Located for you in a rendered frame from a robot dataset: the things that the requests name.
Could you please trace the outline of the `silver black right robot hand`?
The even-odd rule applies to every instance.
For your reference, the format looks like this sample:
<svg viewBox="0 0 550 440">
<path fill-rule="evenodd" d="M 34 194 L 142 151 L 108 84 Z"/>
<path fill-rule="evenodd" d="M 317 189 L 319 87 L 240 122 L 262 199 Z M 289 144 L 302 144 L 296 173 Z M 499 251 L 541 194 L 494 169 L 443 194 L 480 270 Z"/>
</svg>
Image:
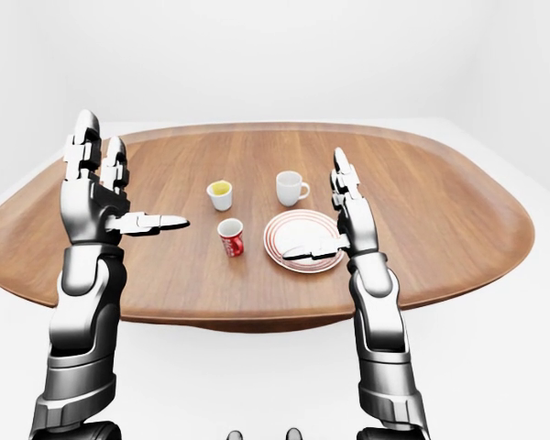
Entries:
<svg viewBox="0 0 550 440">
<path fill-rule="evenodd" d="M 330 172 L 332 205 L 338 212 L 338 237 L 322 238 L 313 243 L 291 248 L 284 260 L 325 259 L 344 250 L 349 257 L 379 250 L 375 220 L 367 199 L 358 189 L 360 180 L 355 167 L 341 148 L 335 148 L 334 166 Z"/>
</svg>

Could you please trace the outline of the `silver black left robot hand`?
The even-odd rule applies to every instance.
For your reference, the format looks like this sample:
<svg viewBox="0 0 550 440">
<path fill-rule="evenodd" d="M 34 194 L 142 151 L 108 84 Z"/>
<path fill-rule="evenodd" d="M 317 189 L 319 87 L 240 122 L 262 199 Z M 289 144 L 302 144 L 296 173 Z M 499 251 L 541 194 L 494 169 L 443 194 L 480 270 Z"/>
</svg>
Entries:
<svg viewBox="0 0 550 440">
<path fill-rule="evenodd" d="M 67 163 L 60 189 L 60 215 L 73 245 L 116 245 L 122 235 L 157 235 L 185 228 L 190 222 L 173 214 L 132 212 L 125 188 L 129 183 L 127 149 L 111 137 L 102 155 L 99 121 L 83 109 L 68 136 L 63 160 Z"/>
</svg>

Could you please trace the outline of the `white plate with red rings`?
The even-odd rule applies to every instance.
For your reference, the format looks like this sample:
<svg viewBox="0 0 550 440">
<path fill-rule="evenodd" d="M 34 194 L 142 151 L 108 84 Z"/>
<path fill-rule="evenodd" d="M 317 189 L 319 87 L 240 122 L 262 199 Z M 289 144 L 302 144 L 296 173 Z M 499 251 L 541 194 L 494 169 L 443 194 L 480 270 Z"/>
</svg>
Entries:
<svg viewBox="0 0 550 440">
<path fill-rule="evenodd" d="M 337 237 L 339 234 L 334 219 L 314 210 L 295 209 L 277 214 L 267 223 L 263 244 L 268 255 L 283 268 L 313 274 L 330 270 L 342 261 L 343 254 L 338 251 L 331 258 L 319 260 L 284 260 L 283 253 L 303 244 L 314 244 L 323 238 Z"/>
</svg>

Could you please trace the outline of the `red mug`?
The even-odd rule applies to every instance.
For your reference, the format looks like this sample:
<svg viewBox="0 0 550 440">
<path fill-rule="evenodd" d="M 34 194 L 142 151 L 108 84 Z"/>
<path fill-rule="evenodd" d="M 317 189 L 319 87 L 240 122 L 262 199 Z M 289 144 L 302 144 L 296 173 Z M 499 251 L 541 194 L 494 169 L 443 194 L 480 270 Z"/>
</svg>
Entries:
<svg viewBox="0 0 550 440">
<path fill-rule="evenodd" d="M 228 257 L 238 257 L 244 252 L 242 240 L 243 223 L 236 218 L 227 218 L 217 226 L 225 253 Z"/>
</svg>

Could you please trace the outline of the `round brown wooden table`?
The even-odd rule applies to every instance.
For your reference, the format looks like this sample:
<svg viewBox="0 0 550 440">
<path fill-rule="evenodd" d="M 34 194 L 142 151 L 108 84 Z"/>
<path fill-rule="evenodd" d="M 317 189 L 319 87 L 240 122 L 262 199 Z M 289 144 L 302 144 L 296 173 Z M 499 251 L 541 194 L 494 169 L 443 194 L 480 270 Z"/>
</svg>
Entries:
<svg viewBox="0 0 550 440">
<path fill-rule="evenodd" d="M 411 133 L 372 126 L 256 123 L 184 126 L 124 136 L 135 211 L 180 215 L 190 225 L 156 236 L 124 236 L 127 321 L 265 333 L 349 318 L 344 264 L 301 274 L 272 260 L 268 221 L 282 212 L 280 171 L 311 185 L 302 209 L 333 215 L 329 173 L 335 148 L 355 166 L 380 249 L 400 283 L 404 308 L 489 284 L 530 252 L 534 226 L 522 205 L 470 159 Z M 233 185 L 233 204 L 214 209 L 206 192 Z M 243 223 L 244 252 L 229 257 L 219 223 Z"/>
</svg>

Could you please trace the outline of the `white cup with yellow inside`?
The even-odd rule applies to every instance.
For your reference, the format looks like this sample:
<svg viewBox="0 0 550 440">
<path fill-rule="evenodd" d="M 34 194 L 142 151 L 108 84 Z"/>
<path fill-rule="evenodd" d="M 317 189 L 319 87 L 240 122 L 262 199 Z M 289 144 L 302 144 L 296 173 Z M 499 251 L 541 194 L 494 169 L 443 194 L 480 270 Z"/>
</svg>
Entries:
<svg viewBox="0 0 550 440">
<path fill-rule="evenodd" d="M 233 185 L 229 181 L 214 181 L 207 186 L 206 192 L 217 211 L 227 211 L 233 204 Z"/>
</svg>

